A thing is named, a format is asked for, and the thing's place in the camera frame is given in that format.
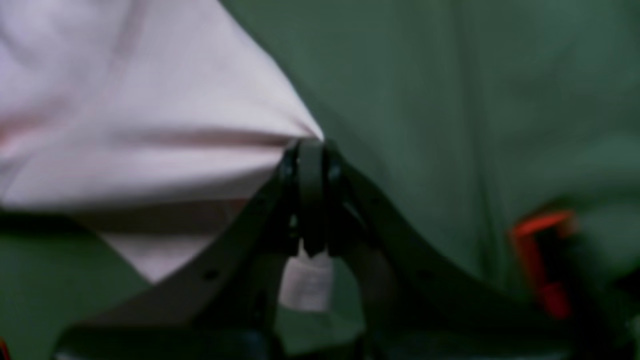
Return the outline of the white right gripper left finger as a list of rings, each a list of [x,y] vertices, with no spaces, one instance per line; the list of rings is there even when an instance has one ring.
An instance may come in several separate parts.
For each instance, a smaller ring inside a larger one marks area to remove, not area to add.
[[[186,346],[233,338],[270,346],[281,274],[298,248],[298,160],[286,148],[276,171],[233,224],[201,254],[153,288],[71,326],[60,346]]]

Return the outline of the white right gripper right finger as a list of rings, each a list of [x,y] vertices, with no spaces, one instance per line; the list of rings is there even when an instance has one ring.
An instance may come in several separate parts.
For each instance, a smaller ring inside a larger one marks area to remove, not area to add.
[[[430,246],[336,146],[315,140],[312,147],[321,161],[327,244],[355,275],[369,335],[560,335],[551,319],[499,294]]]

